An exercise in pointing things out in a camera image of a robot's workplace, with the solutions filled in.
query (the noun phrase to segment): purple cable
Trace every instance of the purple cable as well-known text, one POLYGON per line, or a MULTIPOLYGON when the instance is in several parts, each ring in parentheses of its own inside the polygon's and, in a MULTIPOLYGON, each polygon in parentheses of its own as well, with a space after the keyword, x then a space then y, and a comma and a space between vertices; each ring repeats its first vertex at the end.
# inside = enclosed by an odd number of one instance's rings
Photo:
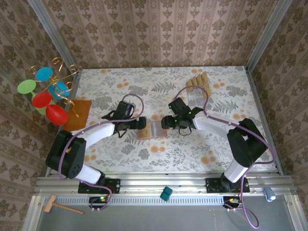
MULTIPOLYGON (((270 150, 270 152, 272 153, 273 159, 272 159, 271 161, 267 161, 267 162, 255 162, 253 165, 266 165, 266 164, 272 164, 272 163, 274 163, 274 162, 276 161, 277 153, 275 152, 274 149, 272 149, 272 147, 271 147, 262 137, 260 137, 259 135, 255 134, 254 132, 252 132, 252 131, 250 131, 250 130, 248 130, 248 129, 246 129, 246 128, 244 128, 244 127, 238 125, 238 124, 235 124, 235 123, 232 123, 232 122, 229 122, 229 121, 226 121, 226 120, 219 119, 219 118, 213 117, 213 116, 211 116, 211 115, 208 115, 208 113, 206 112, 206 105, 207 105, 209 96, 208 96, 207 91, 206 91, 205 89, 203 89, 202 87, 200 87, 200 86, 195 86, 195 85, 193 85, 193 86, 186 86, 186 87, 184 87, 183 89, 181 89, 181 90, 178 92, 178 94, 176 95, 175 99, 178 97, 178 95, 179 95, 183 90, 185 90, 185 89, 187 89, 187 88, 199 88, 199 89, 201 89, 202 91, 204 91, 204 92, 206 93, 206 101, 205 101, 204 106, 203 106, 203 112, 204 112, 204 114, 206 115, 206 117, 208 117, 208 118, 210 118, 210 119, 213 119, 213 120, 215 120, 215 121, 224 123, 224 124, 232 125, 232 126, 237 127, 237 128, 239 128, 239 129, 241 129, 241 130, 244 130, 245 132, 247 132, 247 133, 253 135, 253 136, 256 137, 258 140, 260 140, 262 143, 264 143, 264 145, 265 145, 265 146, 270 150)), ((252 228, 254 228, 254 229, 258 229, 258 228, 259 228, 259 221, 258 221, 257 217, 255 216, 255 214, 254 214, 252 211, 250 211, 249 209, 245 208, 244 198, 243 198, 244 178, 245 178, 245 175, 248 173, 248 171, 251 169, 251 167, 252 167, 253 165, 251 165, 251 166, 247 169, 247 171, 243 174, 243 176, 242 176, 242 178, 241 178, 241 200, 242 200, 242 206, 243 206, 243 207, 238 208, 238 209, 242 209, 242 210, 244 211, 245 217, 246 217, 248 223, 250 224, 250 226, 251 226, 252 228), (257 221, 257 225, 256 225, 256 226, 253 225, 253 223, 252 223, 251 220, 249 219, 249 217, 248 217, 248 215, 247 215, 247 211, 249 211, 249 212, 256 218, 256 221, 257 221)))
MULTIPOLYGON (((72 138, 67 142, 66 146, 64 147, 63 149, 63 152, 62 152, 62 155, 61 155, 61 158, 60 158, 60 162, 59 162, 59 166, 58 166, 58 173, 59 173, 59 178, 60 180, 65 180, 65 178, 62 177, 62 164, 63 164, 63 160, 64 160, 64 157, 65 157, 65 154, 66 154, 66 150, 68 149, 69 145, 71 144, 71 142, 74 140, 74 138, 76 138, 77 136, 83 134, 84 132, 87 132, 89 130, 91 130, 92 128, 96 128, 102 124, 106 124, 106 123, 114 123, 114 122, 129 122, 129 121, 133 121, 137 118, 139 118, 141 116, 141 114, 143 113, 144 111, 144 103, 143 103, 143 100, 142 98, 140 98, 138 95, 135 95, 135 94, 127 94, 123 97, 122 100, 124 100, 127 96, 135 96, 137 97, 140 101, 141 101, 141 105, 142 105, 142 110, 140 112, 140 114, 138 116, 136 116, 135 118, 131 118, 131 119, 121 119, 121 120, 106 120, 106 121, 103 121, 103 122, 100 122, 100 123, 97 123, 97 124, 94 124, 94 125, 91 125, 90 127, 87 127, 85 129, 83 129, 82 131, 76 133, 74 136, 72 136, 72 138)), ((110 199, 111 199, 111 196, 112 196, 112 192, 109 188, 107 187, 104 187, 104 186, 100 186, 100 185, 94 185, 94 184, 90 184, 88 182, 85 182, 83 181, 82 183, 90 186, 90 187, 93 187, 93 188, 100 188, 100 189, 106 189, 108 192, 109 192, 109 198, 108 200, 106 201, 106 204, 100 209, 100 211, 102 211, 103 209, 106 208, 106 206, 109 204, 110 202, 110 199)))

